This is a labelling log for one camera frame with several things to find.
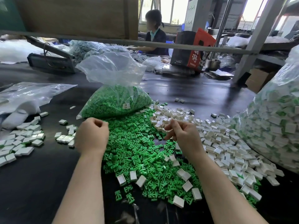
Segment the person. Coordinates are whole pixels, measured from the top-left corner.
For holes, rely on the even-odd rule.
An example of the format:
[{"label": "person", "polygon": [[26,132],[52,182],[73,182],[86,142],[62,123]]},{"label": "person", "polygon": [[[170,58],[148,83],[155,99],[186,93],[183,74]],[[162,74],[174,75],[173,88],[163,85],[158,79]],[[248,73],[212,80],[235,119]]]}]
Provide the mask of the person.
[{"label": "person", "polygon": [[[162,31],[159,26],[164,27],[162,22],[161,12],[157,9],[150,10],[146,13],[145,18],[147,20],[147,29],[149,30],[145,41],[155,41],[166,43],[166,34]],[[130,50],[142,51],[146,54],[169,56],[167,48],[156,48],[156,47],[129,47]]]},{"label": "person", "polygon": [[[262,224],[264,218],[247,202],[206,155],[194,124],[172,120],[165,137],[173,137],[194,166],[215,224]],[[109,138],[108,123],[88,118],[77,130],[81,156],[53,224],[104,224],[101,163]]]}]

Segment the metal bowl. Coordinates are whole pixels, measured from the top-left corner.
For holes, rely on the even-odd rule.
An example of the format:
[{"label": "metal bowl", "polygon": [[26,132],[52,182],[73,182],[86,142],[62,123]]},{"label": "metal bowl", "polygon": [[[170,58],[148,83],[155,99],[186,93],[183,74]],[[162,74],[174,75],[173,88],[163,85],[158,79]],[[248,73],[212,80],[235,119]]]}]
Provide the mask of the metal bowl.
[{"label": "metal bowl", "polygon": [[206,70],[217,71],[220,67],[220,63],[221,61],[217,59],[207,59],[205,64]]}]

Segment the work surface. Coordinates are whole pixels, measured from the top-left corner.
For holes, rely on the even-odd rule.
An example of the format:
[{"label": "work surface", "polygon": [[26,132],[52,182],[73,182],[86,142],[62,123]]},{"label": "work surface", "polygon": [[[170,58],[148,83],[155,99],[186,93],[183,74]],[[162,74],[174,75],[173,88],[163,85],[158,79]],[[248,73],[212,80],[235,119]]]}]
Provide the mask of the work surface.
[{"label": "work surface", "polygon": [[[66,128],[58,121],[65,119],[69,124],[79,126],[82,120],[76,120],[76,115],[101,84],[89,83],[80,73],[61,76],[32,70],[27,64],[0,64],[0,86],[19,82],[78,84],[41,107],[42,112],[49,112],[49,116],[41,121],[46,135],[44,145],[30,156],[0,168],[0,223],[51,223],[79,158],[76,149],[56,143],[54,134],[66,133]],[[170,108],[193,108],[196,117],[202,119],[211,119],[212,112],[233,116],[237,110],[246,108],[254,97],[248,89],[230,88],[229,81],[211,80],[203,75],[187,78],[145,74],[140,86],[153,100],[168,102]],[[186,102],[175,103],[176,97]],[[274,187],[266,179],[262,180],[259,192],[263,197],[256,207],[269,223],[297,223],[298,175],[282,170],[286,176],[277,178],[280,186]],[[132,206],[115,201],[114,192],[120,187],[114,174],[103,173],[102,181],[106,223],[114,223],[123,211],[134,216]],[[160,213],[157,210],[159,201],[151,202],[142,197],[136,186],[132,195],[140,207],[141,224],[167,223],[166,211]],[[185,204],[183,209],[167,203],[167,208],[170,224],[194,223],[195,220],[213,222],[205,200],[191,206]]]}]

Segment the light blue collar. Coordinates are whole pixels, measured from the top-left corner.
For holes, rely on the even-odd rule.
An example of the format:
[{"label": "light blue collar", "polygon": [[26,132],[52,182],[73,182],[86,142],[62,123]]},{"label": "light blue collar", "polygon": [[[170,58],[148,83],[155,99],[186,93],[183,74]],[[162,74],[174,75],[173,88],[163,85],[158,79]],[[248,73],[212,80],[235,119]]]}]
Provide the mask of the light blue collar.
[{"label": "light blue collar", "polygon": [[150,31],[150,40],[153,41],[154,40],[154,37],[157,33],[157,31],[159,30],[159,28],[153,33],[152,31]]}]

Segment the white label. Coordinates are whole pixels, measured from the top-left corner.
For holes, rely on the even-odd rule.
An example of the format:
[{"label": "white label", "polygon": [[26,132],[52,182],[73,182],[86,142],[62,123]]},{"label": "white label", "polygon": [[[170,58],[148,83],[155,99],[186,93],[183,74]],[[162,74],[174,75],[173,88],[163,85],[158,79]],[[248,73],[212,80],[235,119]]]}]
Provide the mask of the white label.
[{"label": "white label", "polygon": [[123,109],[131,108],[130,103],[123,104]]}]

